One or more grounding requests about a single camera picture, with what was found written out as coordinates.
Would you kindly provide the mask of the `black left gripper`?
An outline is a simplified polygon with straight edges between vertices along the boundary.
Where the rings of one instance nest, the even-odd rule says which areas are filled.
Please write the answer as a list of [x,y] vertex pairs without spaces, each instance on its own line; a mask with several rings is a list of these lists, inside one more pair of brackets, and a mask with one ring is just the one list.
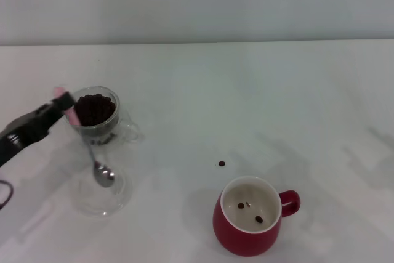
[[40,106],[33,115],[24,115],[1,131],[1,166],[26,147],[39,142],[49,129],[74,107],[73,96],[65,91],[50,103]]

